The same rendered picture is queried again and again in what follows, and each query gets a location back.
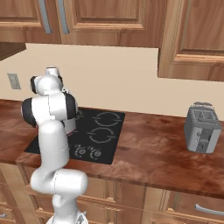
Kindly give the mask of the round hob knob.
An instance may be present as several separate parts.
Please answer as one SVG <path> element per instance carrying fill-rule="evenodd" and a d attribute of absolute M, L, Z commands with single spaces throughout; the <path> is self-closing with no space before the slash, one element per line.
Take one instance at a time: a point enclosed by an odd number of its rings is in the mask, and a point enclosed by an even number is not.
<path fill-rule="evenodd" d="M 85 153 L 86 153 L 86 149 L 84 146 L 81 146 L 80 144 L 76 144 L 74 146 L 75 148 L 75 152 L 74 152 L 74 155 L 77 157 L 77 158 L 81 158 Z"/>
<path fill-rule="evenodd" d="M 102 152 L 99 149 L 92 148 L 90 150 L 90 157 L 94 160 L 97 160 L 102 155 Z"/>

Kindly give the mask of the black hob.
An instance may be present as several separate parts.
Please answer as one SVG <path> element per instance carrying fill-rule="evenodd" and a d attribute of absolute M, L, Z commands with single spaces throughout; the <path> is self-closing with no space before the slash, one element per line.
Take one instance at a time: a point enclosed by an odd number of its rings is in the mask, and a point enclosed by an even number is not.
<path fill-rule="evenodd" d="M 113 162 L 124 113 L 53 106 L 34 108 L 32 112 L 34 117 L 27 122 L 39 127 L 39 133 L 25 150 L 39 154 L 42 167 L 60 169 L 70 158 L 108 165 Z M 86 149 L 82 157 L 74 155 L 76 144 Z M 101 151 L 97 160 L 90 157 L 92 148 Z"/>

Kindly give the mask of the grey toaster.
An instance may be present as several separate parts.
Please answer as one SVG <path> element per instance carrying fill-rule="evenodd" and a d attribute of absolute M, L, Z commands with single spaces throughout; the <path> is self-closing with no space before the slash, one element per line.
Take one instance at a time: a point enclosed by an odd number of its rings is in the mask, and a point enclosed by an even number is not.
<path fill-rule="evenodd" d="M 186 148 L 189 151 L 212 154 L 221 134 L 221 122 L 214 106 L 196 101 L 187 112 L 184 125 Z"/>

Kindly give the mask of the wooden base cupboard run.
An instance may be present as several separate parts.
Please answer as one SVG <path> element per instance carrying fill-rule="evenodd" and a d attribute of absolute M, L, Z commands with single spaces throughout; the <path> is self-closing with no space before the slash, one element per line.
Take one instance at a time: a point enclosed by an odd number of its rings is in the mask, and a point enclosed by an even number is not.
<path fill-rule="evenodd" d="M 53 215 L 52 197 L 31 189 L 33 172 L 32 167 L 0 163 L 0 211 L 9 215 L 6 224 L 46 224 Z M 77 202 L 89 224 L 177 224 L 167 213 L 168 199 L 163 190 L 90 178 Z"/>

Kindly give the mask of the tall wooden cupboard door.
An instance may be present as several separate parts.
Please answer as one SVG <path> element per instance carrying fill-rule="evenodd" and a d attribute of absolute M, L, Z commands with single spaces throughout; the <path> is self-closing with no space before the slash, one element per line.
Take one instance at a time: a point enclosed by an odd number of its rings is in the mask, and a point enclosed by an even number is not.
<path fill-rule="evenodd" d="M 167 0 L 158 76 L 224 82 L 224 0 Z"/>

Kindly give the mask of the dark wooden extractor hood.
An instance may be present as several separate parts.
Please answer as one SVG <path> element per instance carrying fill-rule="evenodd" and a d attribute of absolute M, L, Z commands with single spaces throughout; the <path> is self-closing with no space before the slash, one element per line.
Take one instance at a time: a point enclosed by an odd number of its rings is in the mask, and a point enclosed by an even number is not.
<path fill-rule="evenodd" d="M 0 42 L 0 61 L 26 49 L 25 43 Z"/>

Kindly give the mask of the grey wall socket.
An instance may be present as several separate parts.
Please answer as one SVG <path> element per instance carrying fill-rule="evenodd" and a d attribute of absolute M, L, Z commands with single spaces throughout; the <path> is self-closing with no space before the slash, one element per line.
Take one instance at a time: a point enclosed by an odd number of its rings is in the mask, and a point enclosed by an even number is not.
<path fill-rule="evenodd" d="M 20 89 L 18 75 L 16 73 L 8 73 L 8 78 L 12 89 Z"/>

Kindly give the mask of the wooden drawer front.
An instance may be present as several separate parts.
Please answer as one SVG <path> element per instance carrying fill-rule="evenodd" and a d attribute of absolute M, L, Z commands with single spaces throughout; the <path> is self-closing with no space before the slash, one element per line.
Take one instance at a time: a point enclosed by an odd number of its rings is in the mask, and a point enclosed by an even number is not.
<path fill-rule="evenodd" d="M 215 215 L 198 211 L 194 206 L 198 204 L 206 209 L 224 212 L 224 199 L 216 199 L 183 192 L 171 192 L 167 210 L 187 218 L 199 218 L 207 224 L 224 224 L 224 215 Z"/>

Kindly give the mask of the wooden wall cupboard door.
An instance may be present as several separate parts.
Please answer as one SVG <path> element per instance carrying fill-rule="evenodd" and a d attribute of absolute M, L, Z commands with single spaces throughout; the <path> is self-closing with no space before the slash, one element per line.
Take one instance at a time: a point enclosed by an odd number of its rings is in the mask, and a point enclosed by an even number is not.
<path fill-rule="evenodd" d="M 159 48 L 167 0 L 64 0 L 69 34 L 61 42 L 80 46 Z"/>
<path fill-rule="evenodd" d="M 0 0 L 0 42 L 60 44 L 56 0 L 45 0 L 52 34 L 47 34 L 39 0 Z"/>

